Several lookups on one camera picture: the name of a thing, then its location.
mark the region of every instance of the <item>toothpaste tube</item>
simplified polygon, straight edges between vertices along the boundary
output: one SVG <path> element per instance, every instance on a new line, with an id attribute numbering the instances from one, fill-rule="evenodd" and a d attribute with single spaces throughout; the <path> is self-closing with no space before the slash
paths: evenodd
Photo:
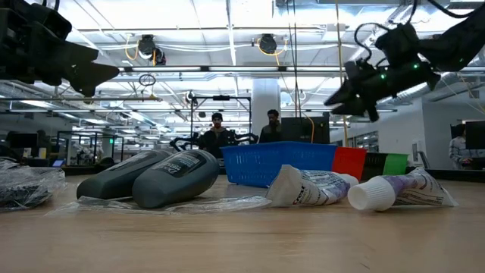
<path id="1" fill-rule="evenodd" d="M 378 176 L 349 191 L 350 205 L 358 210 L 385 211 L 391 206 L 457 206 L 440 183 L 417 168 L 407 175 Z"/>
<path id="2" fill-rule="evenodd" d="M 332 171 L 302 171 L 290 165 L 281 166 L 280 173 L 268 189 L 266 198 L 271 206 L 329 205 L 345 198 L 357 178 Z"/>

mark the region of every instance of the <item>table surface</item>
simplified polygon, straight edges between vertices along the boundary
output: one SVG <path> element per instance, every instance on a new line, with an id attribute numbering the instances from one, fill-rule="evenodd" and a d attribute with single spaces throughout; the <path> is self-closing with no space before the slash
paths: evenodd
<path id="1" fill-rule="evenodd" d="M 445 182 L 457 208 L 331 206 L 205 215 L 77 212 L 86 177 L 39 208 L 0 214 L 0 272 L 484 272 L 485 184 Z M 225 177 L 205 196 L 262 194 Z"/>

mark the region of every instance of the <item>plastic bag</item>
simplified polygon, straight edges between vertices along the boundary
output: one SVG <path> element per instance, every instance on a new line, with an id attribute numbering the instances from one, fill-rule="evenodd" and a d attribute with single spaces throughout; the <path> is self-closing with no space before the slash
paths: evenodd
<path id="1" fill-rule="evenodd" d="M 33 208 L 65 187 L 60 168 L 31 168 L 0 159 L 0 212 Z"/>
<path id="2" fill-rule="evenodd" d="M 78 211 L 114 212 L 141 215 L 201 214 L 263 208 L 268 206 L 270 203 L 270 200 L 261 196 L 220 199 L 198 198 L 192 202 L 174 204 L 161 209 L 142 209 L 134 203 L 82 196 L 75 202 L 68 203 L 54 211 L 49 212 L 47 216 L 76 213 Z"/>

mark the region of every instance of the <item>wall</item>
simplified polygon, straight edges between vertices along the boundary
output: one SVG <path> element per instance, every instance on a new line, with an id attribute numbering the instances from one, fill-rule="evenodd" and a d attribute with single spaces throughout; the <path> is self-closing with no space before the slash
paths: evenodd
<path id="1" fill-rule="evenodd" d="M 377 131 L 379 134 L 379 152 L 408 154 L 412 160 L 412 144 L 421 142 L 420 150 L 426 153 L 424 141 L 424 122 L 421 99 L 414 100 L 412 105 L 396 107 L 396 113 L 383 113 L 380 120 L 368 124 L 351 124 L 348 138 L 364 133 Z M 330 134 L 330 141 L 343 140 L 343 130 Z"/>
<path id="2" fill-rule="evenodd" d="M 424 129 L 426 135 L 426 156 L 432 168 L 451 169 L 448 157 L 451 132 L 449 125 L 459 124 L 462 120 L 484 120 L 485 115 L 465 103 L 424 103 Z"/>
<path id="3" fill-rule="evenodd" d="M 0 133 L 6 135 L 9 131 L 19 133 L 36 133 L 44 130 L 48 136 L 56 136 L 59 130 L 71 130 L 68 120 L 47 117 L 42 113 L 33 113 L 33 119 L 24 115 L 0 115 Z"/>

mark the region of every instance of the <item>blue basket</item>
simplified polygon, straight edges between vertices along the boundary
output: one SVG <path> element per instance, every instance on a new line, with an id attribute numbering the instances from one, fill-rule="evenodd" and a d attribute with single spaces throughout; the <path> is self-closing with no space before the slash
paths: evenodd
<path id="1" fill-rule="evenodd" d="M 277 142 L 222 148 L 229 182 L 253 187 L 268 187 L 281 165 L 302 170 L 330 171 L 336 146 Z"/>

